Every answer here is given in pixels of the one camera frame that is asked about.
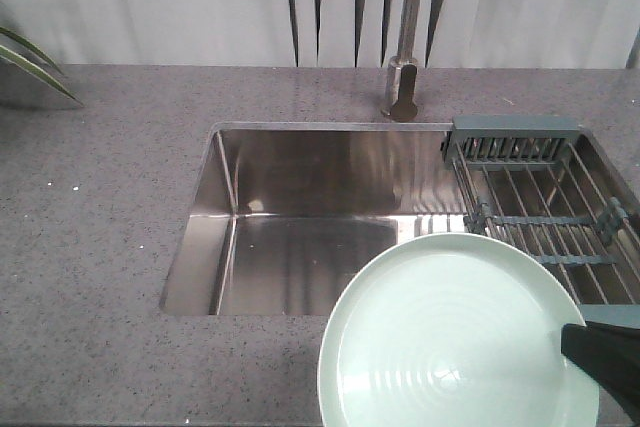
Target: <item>black object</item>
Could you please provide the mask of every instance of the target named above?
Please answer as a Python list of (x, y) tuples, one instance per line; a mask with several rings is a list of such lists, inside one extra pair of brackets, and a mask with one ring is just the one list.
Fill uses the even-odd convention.
[(561, 350), (640, 424), (640, 330), (597, 322), (566, 324)]

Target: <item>kitchen sink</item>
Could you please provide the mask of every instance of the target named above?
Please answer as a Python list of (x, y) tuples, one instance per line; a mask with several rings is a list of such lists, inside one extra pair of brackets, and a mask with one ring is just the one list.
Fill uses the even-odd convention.
[(638, 202), (588, 131), (455, 130), (216, 126), (162, 308), (327, 315), (385, 249), (464, 231), (536, 257), (579, 304), (640, 301)]

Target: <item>white curtain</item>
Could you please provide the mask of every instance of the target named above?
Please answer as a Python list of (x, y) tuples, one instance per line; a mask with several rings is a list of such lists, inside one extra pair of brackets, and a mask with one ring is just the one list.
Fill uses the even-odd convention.
[[(397, 48), (401, 4), (0, 0), (0, 24), (63, 63), (379, 67)], [(422, 0), (423, 65), (430, 9)], [(639, 0), (444, 0), (429, 66), (637, 67), (639, 27)]]

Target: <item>sink basin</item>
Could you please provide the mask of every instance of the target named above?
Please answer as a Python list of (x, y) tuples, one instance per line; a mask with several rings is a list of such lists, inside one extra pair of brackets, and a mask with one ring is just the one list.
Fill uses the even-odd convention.
[[(450, 130), (451, 124), (217, 126), (162, 308), (174, 315), (327, 315), (349, 280), (388, 247), (432, 232), (464, 232), (470, 199), (441, 152)], [(503, 216), (521, 215), (522, 208), (540, 214), (540, 192), (553, 215), (568, 215), (568, 202), (581, 219), (589, 213), (583, 197), (596, 195), (587, 189), (593, 179), (607, 198), (619, 199), (635, 230), (638, 203), (598, 145), (587, 132), (574, 145), (592, 173), (573, 177), (585, 187), (578, 193), (568, 173), (549, 179), (545, 172), (508, 174), (509, 182), (523, 185), (521, 197), (506, 191), (500, 172), (469, 175), (479, 195), (498, 194), (501, 205), (493, 209)], [(539, 185), (536, 192), (524, 186), (529, 181)], [(605, 208), (594, 207), (593, 214)], [(514, 222), (482, 233), (515, 239), (532, 255), (558, 254), (556, 246), (590, 255), (587, 265), (574, 265), (575, 256), (557, 261), (560, 253), (548, 266), (563, 285), (571, 284), (565, 286), (579, 303), (640, 301), (633, 239), (619, 234), (611, 245), (595, 239), (592, 248), (589, 226)], [(536, 229), (545, 234), (542, 242)], [(621, 245), (632, 247), (626, 257)], [(607, 263), (609, 257), (616, 263)]]

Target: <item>faucet base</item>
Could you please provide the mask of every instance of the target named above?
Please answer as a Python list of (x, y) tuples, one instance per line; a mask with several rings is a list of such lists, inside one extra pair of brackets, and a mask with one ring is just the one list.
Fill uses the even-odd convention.
[(380, 109), (386, 117), (396, 122), (409, 122), (418, 115), (413, 103), (413, 93), (418, 73), (418, 61), (401, 61), (397, 56), (389, 61), (387, 70), (386, 104)]

